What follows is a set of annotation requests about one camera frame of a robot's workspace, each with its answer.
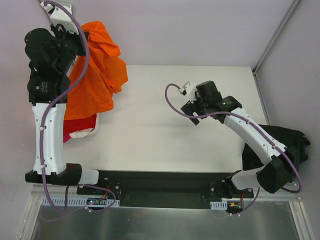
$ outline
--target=orange towel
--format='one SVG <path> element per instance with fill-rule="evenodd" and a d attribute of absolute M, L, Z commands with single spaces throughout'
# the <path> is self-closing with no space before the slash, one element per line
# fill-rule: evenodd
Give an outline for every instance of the orange towel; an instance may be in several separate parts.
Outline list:
<path fill-rule="evenodd" d="M 104 24 L 93 21 L 81 28 L 89 32 L 90 61 L 82 81 L 68 94 L 64 120 L 89 118 L 113 109 L 113 93 L 121 92 L 121 86 L 128 81 L 127 65 L 118 57 L 120 49 Z M 85 57 L 79 56 L 69 76 L 71 85 L 84 64 Z"/>

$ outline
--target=wall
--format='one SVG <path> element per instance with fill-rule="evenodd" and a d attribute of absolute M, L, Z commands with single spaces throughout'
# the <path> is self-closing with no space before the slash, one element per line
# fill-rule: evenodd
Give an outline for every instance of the wall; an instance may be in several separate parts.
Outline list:
<path fill-rule="evenodd" d="M 297 129 L 311 141 L 301 166 L 303 203 L 320 239 L 320 1 L 304 0 L 258 73 L 270 122 Z"/>
<path fill-rule="evenodd" d="M 292 0 L 65 0 L 131 65 L 255 67 Z"/>
<path fill-rule="evenodd" d="M 15 239 L 32 184 L 24 174 L 35 157 L 35 124 L 28 103 L 29 59 L 24 38 L 47 27 L 35 0 L 2 1 L 0 25 L 0 239 Z"/>

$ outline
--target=table top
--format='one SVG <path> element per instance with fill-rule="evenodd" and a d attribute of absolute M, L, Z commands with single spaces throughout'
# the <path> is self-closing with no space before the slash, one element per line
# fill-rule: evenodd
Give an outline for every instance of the table top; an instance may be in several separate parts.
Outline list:
<path fill-rule="evenodd" d="M 233 96 L 259 124 L 266 124 L 249 67 L 128 65 L 129 81 L 113 96 L 114 109 L 99 115 L 96 134 L 64 144 L 67 163 L 98 170 L 235 172 L 244 141 L 213 118 L 195 126 L 165 100 L 169 83 L 214 81 L 222 97 Z M 170 101 L 187 102 L 173 87 Z"/>

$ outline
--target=robotic arm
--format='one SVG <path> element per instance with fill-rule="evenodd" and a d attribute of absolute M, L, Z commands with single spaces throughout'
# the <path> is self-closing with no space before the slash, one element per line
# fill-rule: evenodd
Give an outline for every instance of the robotic arm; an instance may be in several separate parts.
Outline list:
<path fill-rule="evenodd" d="M 264 165 L 252 170 L 234 172 L 214 188 L 216 193 L 222 197 L 231 198 L 238 190 L 260 187 L 269 193 L 275 193 L 295 177 L 293 169 L 277 148 L 289 157 L 296 169 L 300 163 L 299 150 L 295 147 L 288 148 L 270 136 L 255 123 L 235 98 L 232 96 L 222 98 L 213 81 L 199 85 L 187 82 L 178 91 L 188 98 L 188 102 L 181 108 L 188 116 L 194 113 L 198 116 L 215 112 L 230 113 L 217 114 L 212 117 L 236 132 L 254 150 Z M 195 125 L 200 122 L 195 118 L 191 118 L 191 121 Z M 272 140 L 274 145 L 271 145 L 267 139 Z"/>
<path fill-rule="evenodd" d="M 75 186 L 96 184 L 99 172 L 83 168 L 80 164 L 66 163 L 63 152 L 63 124 L 67 96 L 62 97 L 49 109 L 44 127 L 41 121 L 49 104 L 65 92 L 70 85 L 67 71 L 76 56 L 85 56 L 85 50 L 76 25 L 61 9 L 48 4 L 44 9 L 50 14 L 51 31 L 37 28 L 24 38 L 25 52 L 30 58 L 30 79 L 27 85 L 29 102 L 36 127 L 36 157 L 33 170 L 26 173 L 29 183 L 43 183 L 42 169 L 45 169 L 46 182 L 54 185 Z M 65 3 L 70 13 L 72 5 Z M 45 165 L 41 164 L 41 149 Z"/>

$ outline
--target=gray floor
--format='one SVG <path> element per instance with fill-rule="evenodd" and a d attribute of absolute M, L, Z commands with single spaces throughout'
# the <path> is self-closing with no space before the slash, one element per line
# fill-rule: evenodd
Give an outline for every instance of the gray floor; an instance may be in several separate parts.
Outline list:
<path fill-rule="evenodd" d="M 41 207 L 45 219 L 58 215 Z M 79 210 L 55 222 L 37 219 L 32 240 L 298 240 L 289 203 L 256 202 L 240 217 L 193 209 Z"/>

